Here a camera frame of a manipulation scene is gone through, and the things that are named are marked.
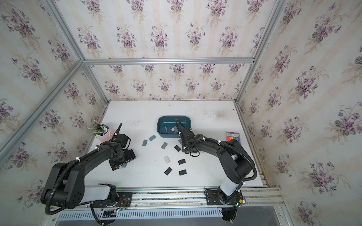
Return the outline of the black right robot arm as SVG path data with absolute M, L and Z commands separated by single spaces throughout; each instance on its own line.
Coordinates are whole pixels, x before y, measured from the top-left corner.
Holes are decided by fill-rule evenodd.
M 191 128 L 182 125 L 178 119 L 175 120 L 175 125 L 181 138 L 183 152 L 190 155 L 205 152 L 218 158 L 226 175 L 226 179 L 217 190 L 220 202 L 230 204 L 233 199 L 237 199 L 236 206 L 243 203 L 239 189 L 257 176 L 255 162 L 244 147 L 235 139 L 220 141 L 202 134 L 195 135 Z

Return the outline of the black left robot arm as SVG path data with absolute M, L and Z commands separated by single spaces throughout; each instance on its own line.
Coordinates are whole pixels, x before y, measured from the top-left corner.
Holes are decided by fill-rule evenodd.
M 129 148 L 130 143 L 131 139 L 117 129 L 111 138 L 97 145 L 93 151 L 68 163 L 55 164 L 41 194 L 45 214 L 51 216 L 79 205 L 92 205 L 95 201 L 115 205 L 119 200 L 116 186 L 106 183 L 87 186 L 85 177 L 105 161 L 115 171 L 134 160 L 136 156 Z

